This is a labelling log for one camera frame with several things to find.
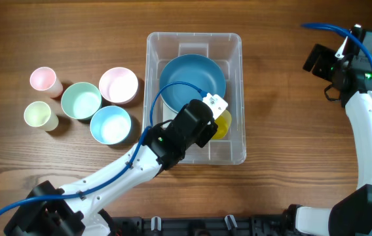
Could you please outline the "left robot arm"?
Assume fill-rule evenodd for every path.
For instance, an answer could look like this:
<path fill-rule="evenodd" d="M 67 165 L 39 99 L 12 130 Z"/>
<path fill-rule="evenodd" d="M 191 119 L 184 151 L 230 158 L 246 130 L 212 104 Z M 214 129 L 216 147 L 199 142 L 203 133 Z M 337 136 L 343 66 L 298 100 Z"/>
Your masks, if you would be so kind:
<path fill-rule="evenodd" d="M 204 147 L 216 133 L 215 120 L 228 104 L 221 98 L 191 100 L 168 126 L 146 127 L 127 153 L 92 175 L 54 188 L 43 182 L 23 201 L 4 228 L 5 235 L 110 235 L 104 208 L 131 188 L 178 164 L 193 144 Z"/>

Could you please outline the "yellow cup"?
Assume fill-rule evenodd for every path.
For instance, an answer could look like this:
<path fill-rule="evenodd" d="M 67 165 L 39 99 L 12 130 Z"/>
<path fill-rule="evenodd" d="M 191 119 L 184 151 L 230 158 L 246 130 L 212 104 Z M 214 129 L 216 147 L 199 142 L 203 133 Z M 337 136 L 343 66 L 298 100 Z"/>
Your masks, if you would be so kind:
<path fill-rule="evenodd" d="M 220 140 L 226 136 L 232 123 L 232 116 L 228 110 L 225 110 L 216 120 L 218 126 L 217 132 L 213 135 L 212 140 Z"/>

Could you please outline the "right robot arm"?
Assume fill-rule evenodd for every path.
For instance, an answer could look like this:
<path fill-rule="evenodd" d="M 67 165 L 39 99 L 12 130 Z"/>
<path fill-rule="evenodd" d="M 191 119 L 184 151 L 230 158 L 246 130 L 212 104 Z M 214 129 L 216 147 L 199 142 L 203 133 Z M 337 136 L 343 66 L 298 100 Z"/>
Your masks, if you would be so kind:
<path fill-rule="evenodd" d="M 290 205 L 283 230 L 300 235 L 372 235 L 372 70 L 367 56 L 353 43 L 339 51 L 316 44 L 304 70 L 329 81 L 349 118 L 358 161 L 354 193 L 332 208 Z"/>

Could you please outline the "dark blue plate front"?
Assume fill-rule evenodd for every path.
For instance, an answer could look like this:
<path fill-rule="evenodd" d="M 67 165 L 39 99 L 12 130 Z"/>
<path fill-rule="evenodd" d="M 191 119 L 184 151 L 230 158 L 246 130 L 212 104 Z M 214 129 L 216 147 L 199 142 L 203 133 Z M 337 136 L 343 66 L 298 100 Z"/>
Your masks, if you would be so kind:
<path fill-rule="evenodd" d="M 213 60 L 198 54 L 185 54 L 170 61 L 160 75 L 159 88 L 178 81 L 190 83 L 220 97 L 224 97 L 226 92 L 226 80 L 221 68 Z M 194 88 L 183 84 L 164 89 L 161 96 L 176 113 L 192 99 L 202 98 Z"/>

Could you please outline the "pink cup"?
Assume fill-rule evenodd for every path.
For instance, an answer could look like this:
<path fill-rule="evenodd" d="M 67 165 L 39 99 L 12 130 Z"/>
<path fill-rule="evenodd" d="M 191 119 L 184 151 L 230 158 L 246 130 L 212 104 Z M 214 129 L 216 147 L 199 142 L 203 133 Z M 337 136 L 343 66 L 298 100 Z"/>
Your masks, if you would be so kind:
<path fill-rule="evenodd" d="M 37 68 L 31 74 L 29 82 L 33 89 L 51 98 L 59 97 L 64 91 L 64 87 L 56 75 L 56 72 L 49 67 Z"/>

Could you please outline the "pale green cup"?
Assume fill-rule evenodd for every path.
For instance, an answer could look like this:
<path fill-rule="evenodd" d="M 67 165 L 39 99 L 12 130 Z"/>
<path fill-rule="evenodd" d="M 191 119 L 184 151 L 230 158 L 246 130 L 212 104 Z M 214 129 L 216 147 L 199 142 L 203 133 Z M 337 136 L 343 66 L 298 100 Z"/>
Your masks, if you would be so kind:
<path fill-rule="evenodd" d="M 33 102 L 25 109 L 24 121 L 30 127 L 47 132 L 54 130 L 59 123 L 57 115 L 42 101 Z"/>

